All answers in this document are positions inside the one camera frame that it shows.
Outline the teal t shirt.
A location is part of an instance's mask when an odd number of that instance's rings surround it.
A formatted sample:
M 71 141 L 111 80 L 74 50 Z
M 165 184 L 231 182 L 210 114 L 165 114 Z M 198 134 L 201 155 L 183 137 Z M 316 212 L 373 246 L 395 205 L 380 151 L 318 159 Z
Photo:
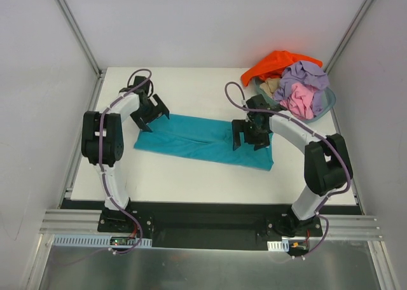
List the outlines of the teal t shirt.
M 161 155 L 237 165 L 269 171 L 272 148 L 254 150 L 249 144 L 233 149 L 231 123 L 221 120 L 172 114 L 149 124 L 151 132 L 141 132 L 134 149 Z

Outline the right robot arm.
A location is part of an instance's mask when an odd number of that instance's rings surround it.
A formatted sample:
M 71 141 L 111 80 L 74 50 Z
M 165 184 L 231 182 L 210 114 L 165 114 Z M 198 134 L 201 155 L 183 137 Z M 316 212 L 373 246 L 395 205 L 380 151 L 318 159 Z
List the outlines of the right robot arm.
M 241 109 L 246 112 L 245 119 L 231 122 L 233 149 L 242 143 L 256 151 L 266 148 L 270 134 L 277 134 L 304 155 L 306 186 L 287 213 L 273 223 L 279 235 L 301 235 L 330 196 L 350 188 L 353 171 L 345 139 L 340 134 L 317 133 L 282 106 L 269 106 L 262 95 L 251 97 Z

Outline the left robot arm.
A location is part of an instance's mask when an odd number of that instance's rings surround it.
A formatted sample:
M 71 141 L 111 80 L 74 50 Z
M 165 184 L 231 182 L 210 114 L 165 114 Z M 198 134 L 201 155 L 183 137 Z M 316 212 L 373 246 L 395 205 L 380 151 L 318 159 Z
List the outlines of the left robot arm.
M 81 154 L 95 167 L 105 196 L 98 231 L 129 233 L 131 239 L 142 229 L 132 214 L 120 169 L 125 150 L 122 124 L 131 118 L 140 132 L 151 132 L 152 121 L 170 116 L 167 106 L 154 93 L 151 72 L 148 76 L 139 76 L 138 72 L 130 75 L 126 87 L 105 108 L 84 113 L 81 135 Z

